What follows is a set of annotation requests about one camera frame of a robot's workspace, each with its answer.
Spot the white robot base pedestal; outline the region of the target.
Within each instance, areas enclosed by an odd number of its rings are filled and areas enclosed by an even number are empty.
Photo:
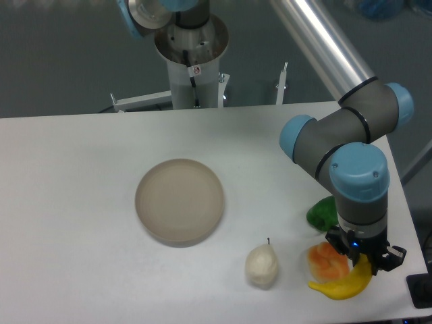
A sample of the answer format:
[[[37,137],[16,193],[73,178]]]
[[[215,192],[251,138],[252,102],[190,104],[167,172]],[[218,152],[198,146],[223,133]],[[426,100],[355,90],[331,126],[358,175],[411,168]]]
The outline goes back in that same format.
[[[156,32],[155,46],[167,64],[173,109],[218,106],[219,62],[228,43],[226,25],[213,14],[197,29],[172,24]]]

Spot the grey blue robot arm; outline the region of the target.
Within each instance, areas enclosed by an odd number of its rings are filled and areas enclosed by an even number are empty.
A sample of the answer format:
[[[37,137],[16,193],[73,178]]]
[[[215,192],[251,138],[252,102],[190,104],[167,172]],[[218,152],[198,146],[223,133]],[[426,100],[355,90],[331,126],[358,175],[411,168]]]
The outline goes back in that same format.
[[[119,1],[118,7],[132,34],[153,34],[159,54],[180,67],[181,76],[169,79],[174,108],[221,102],[219,76],[207,64],[222,56],[228,33],[208,1]],[[320,1],[272,7],[340,107],[323,119],[293,117],[279,145],[335,197],[338,224],[328,242],[353,263],[365,255],[373,273],[391,271],[406,251],[387,240],[389,171],[373,143],[410,120],[412,97],[376,77]]]

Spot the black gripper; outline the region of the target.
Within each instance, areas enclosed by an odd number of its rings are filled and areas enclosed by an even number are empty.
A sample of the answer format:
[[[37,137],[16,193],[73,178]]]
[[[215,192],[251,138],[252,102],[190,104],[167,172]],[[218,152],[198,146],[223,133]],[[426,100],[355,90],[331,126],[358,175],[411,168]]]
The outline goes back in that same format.
[[[387,226],[378,234],[365,237],[364,234],[352,229],[345,230],[341,226],[331,226],[325,239],[338,254],[346,255],[355,266],[360,254],[365,254],[371,263],[371,273],[390,272],[401,266],[406,257],[406,249],[399,246],[387,246]]]

